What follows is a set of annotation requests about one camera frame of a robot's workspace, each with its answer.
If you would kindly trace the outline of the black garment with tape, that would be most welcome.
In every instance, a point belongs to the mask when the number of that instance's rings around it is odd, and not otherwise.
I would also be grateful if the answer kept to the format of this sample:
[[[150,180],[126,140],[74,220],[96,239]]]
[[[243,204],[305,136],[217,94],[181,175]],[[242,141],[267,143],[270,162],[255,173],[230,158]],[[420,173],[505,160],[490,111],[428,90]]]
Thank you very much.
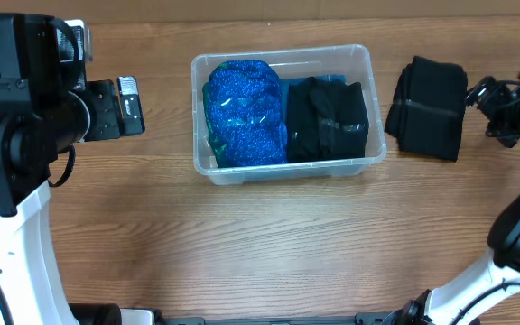
[[[321,160],[364,158],[369,120],[359,82],[309,78]]]

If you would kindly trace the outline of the blue denim jeans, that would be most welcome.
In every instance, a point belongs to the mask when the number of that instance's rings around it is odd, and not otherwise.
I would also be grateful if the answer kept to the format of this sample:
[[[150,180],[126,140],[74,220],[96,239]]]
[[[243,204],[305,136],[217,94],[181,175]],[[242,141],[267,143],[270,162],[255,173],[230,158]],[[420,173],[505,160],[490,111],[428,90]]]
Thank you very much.
[[[280,84],[281,84],[281,88],[282,88],[282,99],[288,98],[290,86],[296,86],[296,85],[302,84],[306,79],[307,79],[307,77],[297,78],[297,79],[281,79]],[[346,82],[346,76],[340,75],[340,74],[316,76],[315,79],[323,80],[323,81],[339,80],[340,82],[343,82],[343,83]]]

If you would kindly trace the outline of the large black garment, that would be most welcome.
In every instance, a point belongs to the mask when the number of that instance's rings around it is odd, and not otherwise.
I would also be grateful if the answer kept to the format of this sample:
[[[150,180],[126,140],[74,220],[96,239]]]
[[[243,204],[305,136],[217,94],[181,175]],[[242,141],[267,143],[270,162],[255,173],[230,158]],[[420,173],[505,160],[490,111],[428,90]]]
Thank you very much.
[[[457,161],[467,87],[460,65],[415,56],[398,79],[385,131],[403,152]]]

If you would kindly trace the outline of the blue sequin fabric garment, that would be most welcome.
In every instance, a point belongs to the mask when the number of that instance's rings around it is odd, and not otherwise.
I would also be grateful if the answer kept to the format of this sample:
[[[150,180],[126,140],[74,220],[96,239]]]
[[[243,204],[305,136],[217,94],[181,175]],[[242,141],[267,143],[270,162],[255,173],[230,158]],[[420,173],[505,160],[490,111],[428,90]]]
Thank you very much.
[[[287,163],[278,74],[261,60],[219,64],[202,88],[209,145],[220,168]]]

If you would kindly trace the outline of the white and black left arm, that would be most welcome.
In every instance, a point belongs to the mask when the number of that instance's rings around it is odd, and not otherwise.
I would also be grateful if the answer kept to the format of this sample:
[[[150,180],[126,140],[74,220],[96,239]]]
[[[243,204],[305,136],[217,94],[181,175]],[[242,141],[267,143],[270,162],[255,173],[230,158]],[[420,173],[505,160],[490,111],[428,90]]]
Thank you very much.
[[[78,143],[144,132],[132,76],[90,81],[81,20],[0,13],[0,324],[154,324],[151,309],[70,303],[51,242],[50,167]]]

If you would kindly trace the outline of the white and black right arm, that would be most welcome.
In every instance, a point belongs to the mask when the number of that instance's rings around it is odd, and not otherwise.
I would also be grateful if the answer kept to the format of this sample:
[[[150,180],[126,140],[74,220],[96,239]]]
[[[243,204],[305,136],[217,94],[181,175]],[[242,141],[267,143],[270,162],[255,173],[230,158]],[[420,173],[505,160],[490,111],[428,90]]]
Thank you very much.
[[[516,80],[483,78],[468,86],[463,68],[416,58],[398,80],[385,123],[399,148],[458,158],[465,111],[487,118],[486,135],[511,148],[520,139],[520,73]],[[449,283],[424,292],[387,316],[386,324],[476,324],[478,317],[520,293],[520,195],[497,217],[487,252]]]

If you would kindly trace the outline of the small black garment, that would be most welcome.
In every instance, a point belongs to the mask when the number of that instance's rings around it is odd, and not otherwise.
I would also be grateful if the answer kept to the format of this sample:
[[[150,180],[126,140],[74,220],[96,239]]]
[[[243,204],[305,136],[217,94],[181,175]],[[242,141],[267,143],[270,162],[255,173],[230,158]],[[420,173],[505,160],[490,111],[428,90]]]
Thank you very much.
[[[291,84],[288,89],[286,124],[288,129],[288,162],[321,161],[319,114],[310,94],[318,85],[314,77]]]

